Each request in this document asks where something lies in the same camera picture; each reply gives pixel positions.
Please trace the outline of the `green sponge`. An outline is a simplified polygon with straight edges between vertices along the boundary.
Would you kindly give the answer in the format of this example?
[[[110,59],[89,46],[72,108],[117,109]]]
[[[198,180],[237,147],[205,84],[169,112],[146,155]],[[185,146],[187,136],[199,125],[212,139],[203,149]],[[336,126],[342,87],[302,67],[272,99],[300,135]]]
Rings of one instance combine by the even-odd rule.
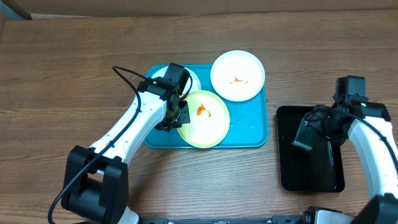
[[[292,142],[294,146],[301,147],[304,150],[312,150],[314,145],[319,141],[320,135],[318,131],[309,125],[306,120],[301,120],[296,136]]]

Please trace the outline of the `yellow-green plate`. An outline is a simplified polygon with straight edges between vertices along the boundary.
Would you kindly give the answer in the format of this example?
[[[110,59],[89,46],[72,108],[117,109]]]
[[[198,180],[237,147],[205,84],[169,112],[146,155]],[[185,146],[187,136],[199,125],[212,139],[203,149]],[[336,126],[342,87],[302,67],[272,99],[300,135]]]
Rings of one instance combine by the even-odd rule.
[[[230,126],[229,111],[225,102],[216,94],[198,90],[186,97],[190,122],[177,131],[189,145],[210,148],[219,144]]]

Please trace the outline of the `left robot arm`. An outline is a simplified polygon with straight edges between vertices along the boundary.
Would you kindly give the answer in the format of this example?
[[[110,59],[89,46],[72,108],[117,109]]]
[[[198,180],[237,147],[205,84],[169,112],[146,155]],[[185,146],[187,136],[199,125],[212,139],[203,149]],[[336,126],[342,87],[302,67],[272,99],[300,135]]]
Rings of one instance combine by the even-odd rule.
[[[186,97],[196,74],[170,63],[160,77],[142,77],[118,122],[89,148],[67,157],[63,189],[53,201],[97,223],[142,223],[128,207],[128,166],[152,129],[169,132],[190,122]]]

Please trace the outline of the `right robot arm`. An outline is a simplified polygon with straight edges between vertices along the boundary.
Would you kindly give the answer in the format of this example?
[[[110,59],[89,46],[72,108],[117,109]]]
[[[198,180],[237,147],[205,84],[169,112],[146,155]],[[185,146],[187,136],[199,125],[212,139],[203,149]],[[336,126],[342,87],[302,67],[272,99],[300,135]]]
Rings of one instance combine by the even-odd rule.
[[[309,207],[301,223],[397,223],[397,146],[391,117],[366,96],[363,77],[338,78],[332,106],[315,105],[301,120],[293,144],[310,151],[317,141],[350,140],[365,174],[369,202],[355,217]]]

